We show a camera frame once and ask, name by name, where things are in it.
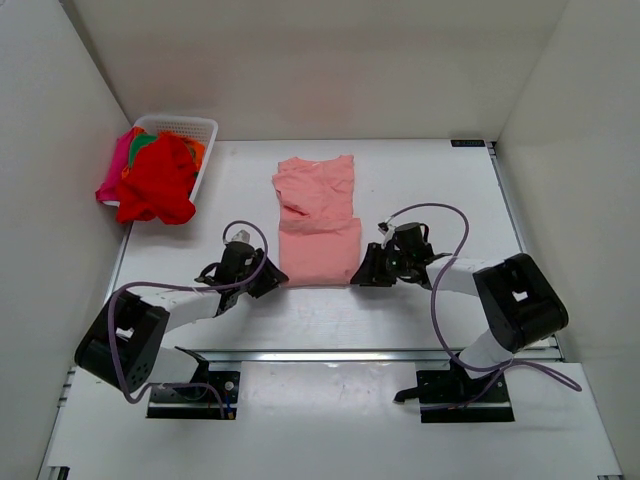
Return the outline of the salmon pink polo shirt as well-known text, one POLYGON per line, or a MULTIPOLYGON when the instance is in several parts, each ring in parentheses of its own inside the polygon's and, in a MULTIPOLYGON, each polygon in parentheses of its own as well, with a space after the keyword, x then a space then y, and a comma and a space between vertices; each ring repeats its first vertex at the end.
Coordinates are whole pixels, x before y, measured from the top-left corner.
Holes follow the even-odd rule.
POLYGON ((361 220, 354 214, 354 157, 293 157, 272 177, 280 205, 279 267, 287 286, 345 286, 359 267, 361 220))

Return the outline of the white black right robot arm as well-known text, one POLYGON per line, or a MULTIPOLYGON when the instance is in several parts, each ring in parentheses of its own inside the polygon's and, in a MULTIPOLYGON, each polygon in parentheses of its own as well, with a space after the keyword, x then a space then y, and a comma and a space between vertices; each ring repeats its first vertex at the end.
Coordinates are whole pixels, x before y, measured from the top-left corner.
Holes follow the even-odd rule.
POLYGON ((429 291, 432 301, 441 290, 473 296, 487 321, 486 331, 471 345, 447 352, 449 365, 437 380, 399 391, 396 403, 420 399, 433 410, 464 408, 519 365, 518 352, 568 325, 566 307, 531 256, 460 258, 436 253, 424 223, 380 228, 384 241, 368 245, 351 284, 388 288, 403 282, 429 291))

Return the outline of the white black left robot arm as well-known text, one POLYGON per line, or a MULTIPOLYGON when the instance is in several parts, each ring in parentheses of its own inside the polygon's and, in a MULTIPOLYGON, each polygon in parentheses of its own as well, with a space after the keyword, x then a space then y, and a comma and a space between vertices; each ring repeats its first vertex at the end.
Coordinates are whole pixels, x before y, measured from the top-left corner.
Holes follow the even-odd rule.
POLYGON ((74 362, 132 403, 134 392, 150 387, 180 390, 188 398, 213 392, 208 362, 184 347, 164 347, 164 335, 224 314, 243 294, 258 299, 287 281, 263 249, 231 241, 221 260, 196 277, 198 288, 133 282, 114 292, 80 341, 74 362))

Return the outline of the red t shirt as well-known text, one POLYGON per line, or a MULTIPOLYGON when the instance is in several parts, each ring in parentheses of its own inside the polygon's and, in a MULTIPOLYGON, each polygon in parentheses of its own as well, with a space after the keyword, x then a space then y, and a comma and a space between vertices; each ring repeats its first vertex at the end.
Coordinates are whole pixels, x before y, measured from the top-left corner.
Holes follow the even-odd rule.
POLYGON ((121 223, 159 219, 167 225, 187 223, 196 213, 190 200, 198 169, 187 145, 161 135, 142 147, 129 173, 116 188, 121 223))

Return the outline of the dark label on table edge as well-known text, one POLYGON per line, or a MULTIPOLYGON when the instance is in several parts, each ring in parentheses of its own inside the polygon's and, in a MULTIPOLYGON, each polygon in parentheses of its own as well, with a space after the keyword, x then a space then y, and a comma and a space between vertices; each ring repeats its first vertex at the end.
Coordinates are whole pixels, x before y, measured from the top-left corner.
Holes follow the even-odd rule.
POLYGON ((482 139, 452 139, 451 146, 453 148, 485 148, 485 142, 482 139))

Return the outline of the magenta pink t shirt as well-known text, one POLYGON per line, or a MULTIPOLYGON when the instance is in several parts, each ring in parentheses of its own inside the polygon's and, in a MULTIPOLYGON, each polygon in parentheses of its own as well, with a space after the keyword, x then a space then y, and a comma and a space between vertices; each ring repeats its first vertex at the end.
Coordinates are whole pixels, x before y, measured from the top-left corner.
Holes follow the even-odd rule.
POLYGON ((128 166, 131 144, 136 137, 144 133, 143 128, 134 126, 116 141, 106 176, 95 192, 95 198, 99 203, 111 205, 118 201, 116 189, 122 178, 122 171, 128 166))

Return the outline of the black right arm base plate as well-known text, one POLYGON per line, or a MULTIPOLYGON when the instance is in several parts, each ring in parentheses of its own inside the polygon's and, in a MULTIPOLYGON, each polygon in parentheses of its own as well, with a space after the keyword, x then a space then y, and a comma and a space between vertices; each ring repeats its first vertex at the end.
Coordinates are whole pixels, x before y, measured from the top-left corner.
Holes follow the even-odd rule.
POLYGON ((515 415, 503 374, 469 379, 453 369, 419 370, 416 385, 398 391, 393 401, 419 401, 423 424, 511 423, 515 415))

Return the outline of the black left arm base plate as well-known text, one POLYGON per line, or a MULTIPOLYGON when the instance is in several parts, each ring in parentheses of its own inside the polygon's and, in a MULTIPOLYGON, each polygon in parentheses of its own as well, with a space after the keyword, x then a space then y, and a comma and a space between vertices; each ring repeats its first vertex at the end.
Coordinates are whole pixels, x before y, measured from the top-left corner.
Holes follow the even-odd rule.
POLYGON ((205 387, 168 389, 154 387, 147 405, 148 419, 233 421, 238 416, 241 371, 239 363, 211 364, 199 378, 205 387))

